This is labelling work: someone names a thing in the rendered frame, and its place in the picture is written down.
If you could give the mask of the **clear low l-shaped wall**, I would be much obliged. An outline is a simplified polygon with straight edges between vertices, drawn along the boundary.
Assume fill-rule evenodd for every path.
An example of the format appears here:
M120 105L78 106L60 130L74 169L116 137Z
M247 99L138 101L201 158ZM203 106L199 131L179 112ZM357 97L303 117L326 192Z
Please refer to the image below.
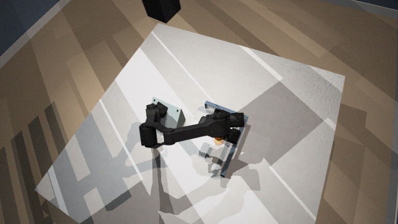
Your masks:
M206 104L205 104L205 106L206 106L206 109L211 110L211 111L213 111L213 112L214 112L215 109L216 109L216 108L214 108L214 107L212 107L212 106L209 106L209 105L206 105Z

